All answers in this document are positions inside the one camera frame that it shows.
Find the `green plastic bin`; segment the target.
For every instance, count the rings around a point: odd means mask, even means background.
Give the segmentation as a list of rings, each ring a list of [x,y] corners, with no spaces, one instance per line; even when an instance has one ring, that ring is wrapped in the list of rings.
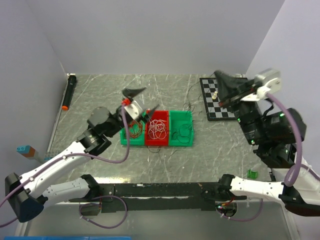
[[[130,135],[129,143],[131,146],[145,145],[145,123],[142,120],[129,123],[128,130]],[[124,128],[120,131],[120,143],[124,146],[127,145],[127,136]]]
[[[169,111],[170,147],[191,147],[194,141],[193,115],[191,111]]]

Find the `red plastic bin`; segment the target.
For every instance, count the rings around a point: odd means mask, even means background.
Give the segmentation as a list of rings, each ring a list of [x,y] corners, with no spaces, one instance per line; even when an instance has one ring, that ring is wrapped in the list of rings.
[[[144,144],[148,147],[169,145],[169,111],[156,110],[145,125]]]

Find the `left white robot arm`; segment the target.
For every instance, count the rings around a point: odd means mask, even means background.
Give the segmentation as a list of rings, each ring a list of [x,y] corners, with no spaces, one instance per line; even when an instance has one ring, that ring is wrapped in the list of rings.
[[[122,129],[128,138],[129,123],[147,123],[155,112],[153,108],[146,113],[145,106],[135,99],[144,90],[124,88],[121,105],[115,113],[103,106],[95,108],[87,120],[87,129],[60,154],[29,172],[21,175],[13,172],[5,178],[4,201],[10,204],[17,221],[28,222],[37,217],[45,207],[63,201],[93,201],[98,197],[99,184],[91,175],[62,184],[54,182],[92,159],[111,162],[100,156],[111,145],[109,139]]]

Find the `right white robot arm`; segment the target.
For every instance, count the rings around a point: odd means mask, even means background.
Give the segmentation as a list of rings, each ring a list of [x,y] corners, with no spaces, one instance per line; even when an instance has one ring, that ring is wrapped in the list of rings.
[[[273,181],[244,179],[224,174],[210,192],[225,217],[236,200],[258,198],[278,203],[303,217],[320,215],[320,176],[303,158],[307,126],[299,112],[286,108],[275,93],[282,87],[281,74],[266,69],[253,79],[214,72],[219,106],[230,109],[254,154],[274,174]]]

